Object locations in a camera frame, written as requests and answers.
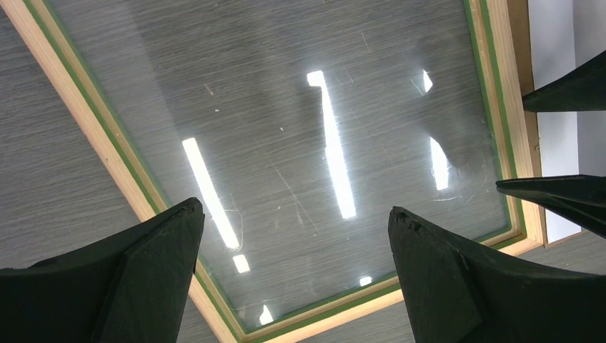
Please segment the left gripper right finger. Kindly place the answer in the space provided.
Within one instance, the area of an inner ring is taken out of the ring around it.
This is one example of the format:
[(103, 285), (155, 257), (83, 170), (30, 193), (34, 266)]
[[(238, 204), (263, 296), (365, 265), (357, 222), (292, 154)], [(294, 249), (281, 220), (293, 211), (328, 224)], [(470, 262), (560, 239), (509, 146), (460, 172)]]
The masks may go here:
[(510, 256), (394, 207), (389, 241), (417, 342), (603, 342), (605, 277)]

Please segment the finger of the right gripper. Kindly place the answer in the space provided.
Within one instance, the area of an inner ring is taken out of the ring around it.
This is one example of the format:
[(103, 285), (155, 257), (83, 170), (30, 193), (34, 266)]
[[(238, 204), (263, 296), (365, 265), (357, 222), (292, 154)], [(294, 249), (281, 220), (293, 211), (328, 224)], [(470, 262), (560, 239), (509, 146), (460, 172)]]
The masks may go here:
[(604, 111), (605, 52), (522, 97), (531, 112)]
[(586, 174), (507, 179), (498, 192), (532, 202), (605, 237), (605, 178)]

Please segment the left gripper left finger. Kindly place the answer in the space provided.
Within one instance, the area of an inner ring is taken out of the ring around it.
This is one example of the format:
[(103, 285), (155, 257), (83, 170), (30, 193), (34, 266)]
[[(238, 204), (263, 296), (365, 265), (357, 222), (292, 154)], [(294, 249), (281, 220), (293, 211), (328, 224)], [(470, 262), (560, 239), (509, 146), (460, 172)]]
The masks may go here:
[(204, 231), (192, 197), (105, 239), (1, 270), (3, 342), (175, 342)]

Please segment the wooden picture frame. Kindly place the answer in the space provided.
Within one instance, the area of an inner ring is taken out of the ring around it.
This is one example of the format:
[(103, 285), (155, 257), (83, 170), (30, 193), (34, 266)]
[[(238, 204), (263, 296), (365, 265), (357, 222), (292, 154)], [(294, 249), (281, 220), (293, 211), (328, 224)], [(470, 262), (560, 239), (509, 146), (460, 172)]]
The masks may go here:
[[(145, 220), (168, 209), (176, 203), (169, 205), (164, 201), (145, 162), (131, 145), (129, 136), (123, 132), (120, 121), (74, 49), (51, 2), (3, 1), (1, 12), (26, 44), (34, 63), (42, 70), (44, 80), (51, 84), (138, 219)], [(462, 2), (497, 154), (499, 176), (496, 181), (528, 177), (532, 174), (532, 160), (507, 2)], [(513, 255), (542, 245), (544, 235), (537, 206), (501, 196), (510, 214), (509, 230), (489, 239), (474, 240)], [(374, 313), (403, 303), (394, 267), (394, 271), (383, 279), (249, 330), (241, 325), (222, 290), (215, 285), (202, 261), (201, 247), (189, 296), (212, 330), (213, 338), (219, 342), (302, 341), (334, 329), (357, 328), (362, 320)]]

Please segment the landscape photo print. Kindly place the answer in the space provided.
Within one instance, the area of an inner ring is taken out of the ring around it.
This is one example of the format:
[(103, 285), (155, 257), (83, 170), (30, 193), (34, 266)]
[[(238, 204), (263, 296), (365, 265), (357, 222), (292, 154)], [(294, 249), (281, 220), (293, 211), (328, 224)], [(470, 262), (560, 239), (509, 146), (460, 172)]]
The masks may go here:
[[(529, 1), (535, 88), (605, 51), (604, 1)], [(545, 177), (605, 175), (605, 112), (539, 113), (540, 164)]]

